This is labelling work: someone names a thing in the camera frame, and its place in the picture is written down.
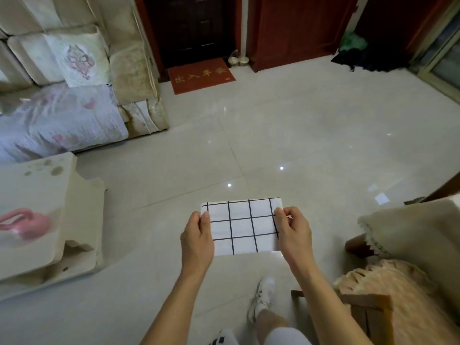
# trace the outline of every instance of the white shorts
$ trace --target white shorts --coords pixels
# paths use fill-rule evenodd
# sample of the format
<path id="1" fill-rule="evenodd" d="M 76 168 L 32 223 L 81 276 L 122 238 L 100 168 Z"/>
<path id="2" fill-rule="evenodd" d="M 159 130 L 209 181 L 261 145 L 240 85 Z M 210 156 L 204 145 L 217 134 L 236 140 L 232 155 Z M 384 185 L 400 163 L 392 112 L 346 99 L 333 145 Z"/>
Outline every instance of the white shorts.
<path id="1" fill-rule="evenodd" d="M 209 345 L 239 345 L 230 329 L 223 329 Z M 265 339 L 263 345 L 311 345 L 311 342 L 295 328 L 275 328 Z"/>

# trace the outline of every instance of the person's left hand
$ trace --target person's left hand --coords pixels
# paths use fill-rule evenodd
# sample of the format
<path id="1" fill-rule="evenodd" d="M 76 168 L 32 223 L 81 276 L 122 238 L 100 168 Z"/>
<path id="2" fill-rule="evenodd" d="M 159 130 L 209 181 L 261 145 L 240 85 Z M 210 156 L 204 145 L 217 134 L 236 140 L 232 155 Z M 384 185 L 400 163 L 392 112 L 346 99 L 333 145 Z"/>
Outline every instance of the person's left hand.
<path id="1" fill-rule="evenodd" d="M 180 236 L 182 245 L 182 275 L 204 278 L 214 258 L 209 212 L 193 212 Z"/>

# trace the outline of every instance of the forearm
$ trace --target forearm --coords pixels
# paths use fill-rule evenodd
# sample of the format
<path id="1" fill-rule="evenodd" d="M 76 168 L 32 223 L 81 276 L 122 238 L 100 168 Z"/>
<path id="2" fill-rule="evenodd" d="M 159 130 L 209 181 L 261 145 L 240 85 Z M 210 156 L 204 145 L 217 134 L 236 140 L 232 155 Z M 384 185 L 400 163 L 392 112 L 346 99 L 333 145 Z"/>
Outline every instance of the forearm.
<path id="1" fill-rule="evenodd" d="M 202 276 L 181 274 L 141 345 L 185 345 Z"/>
<path id="2" fill-rule="evenodd" d="M 321 345 L 372 345 L 313 262 L 297 270 Z"/>

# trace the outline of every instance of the red door frame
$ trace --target red door frame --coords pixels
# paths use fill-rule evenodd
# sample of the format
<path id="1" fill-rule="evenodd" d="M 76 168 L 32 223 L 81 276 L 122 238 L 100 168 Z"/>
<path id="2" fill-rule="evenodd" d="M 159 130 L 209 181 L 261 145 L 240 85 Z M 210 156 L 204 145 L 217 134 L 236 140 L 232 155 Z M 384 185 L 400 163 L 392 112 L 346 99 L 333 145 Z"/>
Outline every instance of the red door frame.
<path id="1" fill-rule="evenodd" d="M 158 48 L 158 43 L 155 39 L 155 33 L 153 32 L 152 23 L 150 22 L 149 13 L 145 6 L 144 0 L 134 0 L 136 3 L 136 8 L 138 10 L 139 16 L 141 18 L 142 25 L 144 26 L 145 34 L 147 35 L 147 40 L 149 41 L 150 47 L 152 48 L 152 54 L 156 63 L 156 67 L 160 73 L 161 78 L 167 78 L 168 74 L 166 68 L 161 59 L 160 49 Z M 242 0 L 235 0 L 235 28 L 234 28 L 234 37 L 236 48 L 241 52 L 241 9 L 242 9 Z"/>

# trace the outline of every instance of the paper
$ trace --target paper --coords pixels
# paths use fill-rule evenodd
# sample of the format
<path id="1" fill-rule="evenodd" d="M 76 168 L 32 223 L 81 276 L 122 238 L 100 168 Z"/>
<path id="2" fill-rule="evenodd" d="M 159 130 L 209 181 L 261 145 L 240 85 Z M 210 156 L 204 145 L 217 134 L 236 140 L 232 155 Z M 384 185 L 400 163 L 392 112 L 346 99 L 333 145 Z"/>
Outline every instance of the paper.
<path id="1" fill-rule="evenodd" d="M 274 212 L 281 198 L 205 202 L 209 211 L 214 255 L 234 255 L 278 250 Z"/>

